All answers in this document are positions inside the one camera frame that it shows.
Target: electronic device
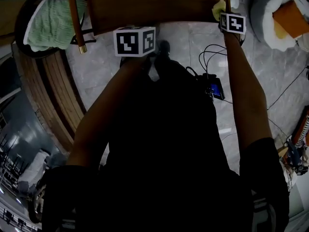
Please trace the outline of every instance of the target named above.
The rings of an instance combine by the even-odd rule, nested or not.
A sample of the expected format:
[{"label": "electronic device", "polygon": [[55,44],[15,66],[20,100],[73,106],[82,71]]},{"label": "electronic device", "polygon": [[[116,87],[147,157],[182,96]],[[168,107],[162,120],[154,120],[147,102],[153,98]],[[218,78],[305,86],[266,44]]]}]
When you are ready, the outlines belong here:
[{"label": "electronic device", "polygon": [[155,27],[125,27],[113,32],[117,57],[143,57],[155,50]]},{"label": "electronic device", "polygon": [[308,167],[299,165],[295,167],[295,172],[297,175],[303,175],[308,172]]},{"label": "electronic device", "polygon": [[195,77],[206,94],[222,101],[225,99],[221,81],[216,75],[204,73],[202,75],[195,75]]}]

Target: tiled floor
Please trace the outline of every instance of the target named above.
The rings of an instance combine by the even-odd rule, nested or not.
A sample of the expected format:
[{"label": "tiled floor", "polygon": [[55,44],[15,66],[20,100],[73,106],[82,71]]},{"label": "tiled floor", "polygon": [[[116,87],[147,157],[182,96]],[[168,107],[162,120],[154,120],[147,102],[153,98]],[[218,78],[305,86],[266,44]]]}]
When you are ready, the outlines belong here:
[{"label": "tiled floor", "polygon": [[[248,0],[240,0],[240,6],[234,12],[248,16]],[[191,66],[198,74],[203,73],[198,55],[209,44],[224,46],[222,33],[217,24],[178,22],[160,25],[159,39],[168,40],[171,45],[170,57],[183,66]],[[97,37],[97,42],[87,45],[88,52],[80,55],[77,46],[67,50],[67,56],[77,88],[88,109],[95,101],[108,81],[119,69],[120,58],[114,56],[112,32]],[[282,94],[288,85],[303,70],[307,53],[295,46],[286,52],[271,50],[260,43],[254,36],[249,19],[243,50],[248,62],[260,81],[268,107]],[[220,47],[210,47],[210,51],[219,51]],[[209,63],[209,72],[216,74],[223,84],[227,101],[232,101],[228,79],[226,56],[216,55]],[[290,135],[299,120],[302,109],[309,104],[309,81],[305,73],[286,90],[284,95],[268,111],[269,118],[275,122],[286,135]],[[230,168],[239,172],[239,151],[233,106],[227,102],[215,100],[217,124],[225,154]],[[284,134],[270,122],[274,138],[280,145]]]}]

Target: black wire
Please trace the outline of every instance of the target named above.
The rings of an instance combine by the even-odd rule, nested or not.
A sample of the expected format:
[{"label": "black wire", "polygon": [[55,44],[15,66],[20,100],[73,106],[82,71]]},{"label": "black wire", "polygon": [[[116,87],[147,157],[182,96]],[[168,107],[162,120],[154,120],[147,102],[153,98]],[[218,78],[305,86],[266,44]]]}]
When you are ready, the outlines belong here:
[{"label": "black wire", "polygon": [[[296,81],[296,79],[301,75],[301,73],[298,74],[298,76],[293,80],[293,82]],[[272,104],[270,105],[269,108],[267,108],[267,111],[280,99],[280,97],[281,97],[281,96],[285,93],[285,91],[293,84],[293,82],[291,82],[290,85],[289,85],[288,87],[286,87],[286,89],[285,89],[285,90],[282,92],[282,94],[278,97],[278,99],[276,99],[275,102],[272,103]]]},{"label": "black wire", "polygon": [[224,102],[227,102],[227,103],[230,103],[230,104],[233,104],[232,102],[230,102],[230,101],[226,101],[226,100],[223,100]]},{"label": "black wire", "polygon": [[227,135],[225,138],[227,138],[227,137],[229,137],[229,136],[232,136],[232,135],[235,135],[235,134],[237,134],[237,133],[229,134],[229,135]]},{"label": "black wire", "polygon": [[204,52],[201,52],[200,54],[199,54],[199,56],[198,56],[198,61],[199,61],[199,63],[201,64],[201,66],[202,66],[202,68],[205,70],[205,72],[207,73],[207,70],[204,68],[204,66],[202,65],[202,62],[201,62],[201,55],[203,54],[203,53],[205,53],[205,52],[208,52],[208,53],[215,53],[215,54],[221,54],[221,55],[224,55],[224,56],[226,56],[226,54],[223,54],[223,53],[219,53],[219,52],[211,52],[211,51],[204,51]]},{"label": "black wire", "polygon": [[268,118],[268,120],[271,122],[271,123],[273,123],[279,130],[281,130],[281,132],[284,134],[284,136],[286,136],[286,138],[288,138],[288,136],[283,132],[283,130],[279,127],[279,126],[277,126],[275,123],[274,123],[274,121],[272,121],[270,118]]},{"label": "black wire", "polygon": [[207,61],[207,64],[206,64],[206,70],[208,71],[208,63],[209,63],[209,60],[213,57],[213,56],[215,56],[217,53],[215,53],[215,54],[213,54],[209,59],[208,59],[208,61]]},{"label": "black wire", "polygon": [[204,58],[204,64],[206,66],[206,74],[208,75],[208,68],[207,68],[207,64],[206,64],[206,61],[205,61],[205,51],[207,50],[208,47],[212,46],[212,45],[215,45],[215,46],[218,46],[218,47],[222,47],[224,49],[226,49],[225,47],[221,46],[221,45],[218,45],[218,44],[210,44],[208,46],[206,46],[205,50],[204,50],[204,55],[203,55],[203,58]]},{"label": "black wire", "polygon": [[[270,118],[268,119],[271,123],[273,123],[275,126],[277,126],[274,121],[272,121]],[[284,134],[284,136],[286,136],[286,138],[288,138],[288,136],[283,132],[283,130],[281,130],[281,132]]]},{"label": "black wire", "polygon": [[185,69],[186,69],[186,70],[192,70],[193,73],[194,73],[194,75],[195,75],[195,76],[198,76],[198,74],[195,72],[195,70],[193,70],[191,67],[188,66],[188,67],[186,67]]}]

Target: pillow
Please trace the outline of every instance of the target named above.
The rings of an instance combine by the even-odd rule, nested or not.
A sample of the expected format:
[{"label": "pillow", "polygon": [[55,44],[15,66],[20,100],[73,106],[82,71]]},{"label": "pillow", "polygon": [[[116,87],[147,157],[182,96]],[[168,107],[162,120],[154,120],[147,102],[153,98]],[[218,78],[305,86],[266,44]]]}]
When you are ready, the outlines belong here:
[{"label": "pillow", "polygon": [[288,32],[284,30],[284,28],[274,20],[274,30],[276,33],[276,36],[279,39],[285,39],[286,36],[288,36]]},{"label": "pillow", "polygon": [[288,1],[273,13],[273,18],[292,38],[309,32],[309,25],[294,0]]}]

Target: wall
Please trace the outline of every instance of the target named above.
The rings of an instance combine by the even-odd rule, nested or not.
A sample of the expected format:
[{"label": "wall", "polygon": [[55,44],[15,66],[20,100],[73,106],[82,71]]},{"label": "wall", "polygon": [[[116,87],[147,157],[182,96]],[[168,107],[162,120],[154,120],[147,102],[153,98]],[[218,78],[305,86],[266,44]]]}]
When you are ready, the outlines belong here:
[{"label": "wall", "polygon": [[305,211],[309,211],[309,172],[297,177],[296,185]]},{"label": "wall", "polygon": [[290,213],[289,213],[290,218],[304,211],[304,206],[297,185],[293,186],[290,192],[289,201],[290,201]]},{"label": "wall", "polygon": [[290,221],[284,232],[306,232],[309,228],[309,213],[302,212]]}]

